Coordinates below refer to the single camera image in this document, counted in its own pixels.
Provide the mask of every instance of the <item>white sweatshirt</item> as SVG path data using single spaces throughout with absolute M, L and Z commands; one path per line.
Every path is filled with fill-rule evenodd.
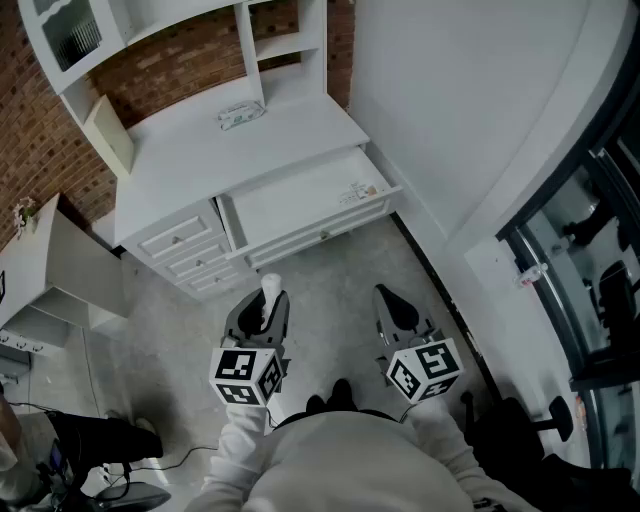
M 266 410 L 229 406 L 211 474 L 186 512 L 535 512 L 478 466 L 443 404 L 411 425 L 352 412 L 264 436 Z

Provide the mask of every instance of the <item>gray floor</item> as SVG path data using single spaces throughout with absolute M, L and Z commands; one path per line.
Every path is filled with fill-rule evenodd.
M 226 418 L 208 383 L 211 349 L 219 343 L 228 312 L 255 284 L 198 303 L 130 255 L 125 254 L 123 262 L 132 305 L 124 339 L 87 333 L 85 342 L 83 333 L 74 330 L 64 352 L 52 358 L 36 356 L 29 376 L 7 387 L 6 393 L 15 401 L 30 400 L 74 414 L 95 416 L 116 409 L 130 417 L 144 416 L 162 437 L 166 456 L 160 464 L 166 466 L 192 446 L 217 443 Z M 385 387 L 374 360 L 381 355 L 371 306 L 377 283 L 402 290 L 417 306 L 426 307 L 445 335 L 455 339 L 466 373 L 447 394 L 454 416 L 461 417 L 458 397 L 463 390 L 474 391 L 480 402 L 486 396 L 460 332 L 390 219 L 288 257 L 263 269 L 266 272 L 282 276 L 291 299 L 285 347 L 292 362 L 277 397 L 284 416 L 303 410 L 311 394 L 326 397 L 339 377 L 350 379 L 361 407 L 394 417 L 406 409 L 399 393 Z M 155 475 L 171 484 L 171 492 L 179 497 L 167 510 L 180 510 L 180 499 L 196 492 L 209 455 L 196 452 L 181 468 Z M 136 476 L 149 478 L 149 473 Z

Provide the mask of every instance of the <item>white wall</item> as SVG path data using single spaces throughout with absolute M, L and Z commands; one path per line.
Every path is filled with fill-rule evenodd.
M 405 187 L 398 213 L 467 322 L 505 395 L 534 416 L 574 406 L 557 335 L 517 290 L 495 233 L 604 100 L 636 9 L 626 0 L 357 3 L 351 114 L 367 153 Z M 547 449 L 588 464 L 584 433 Z

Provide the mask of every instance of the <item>black shoe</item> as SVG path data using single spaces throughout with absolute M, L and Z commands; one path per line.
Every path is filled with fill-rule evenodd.
M 327 400 L 327 406 L 331 411 L 357 411 L 356 404 L 353 403 L 351 384 L 347 379 L 339 379 L 333 385 L 333 392 Z
M 313 395 L 309 400 L 307 400 L 307 413 L 308 414 L 318 414 L 320 412 L 324 412 L 327 410 L 327 404 L 324 403 L 324 400 L 320 398 L 318 395 Z

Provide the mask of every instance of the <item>black chair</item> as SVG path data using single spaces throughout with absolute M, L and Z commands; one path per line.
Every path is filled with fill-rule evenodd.
M 562 397 L 551 402 L 551 419 L 539 422 L 532 422 L 515 398 L 502 400 L 475 422 L 471 393 L 461 401 L 467 408 L 465 439 L 480 466 L 542 512 L 640 510 L 628 469 L 581 468 L 555 454 L 545 458 L 538 432 L 557 429 L 562 441 L 573 432 Z

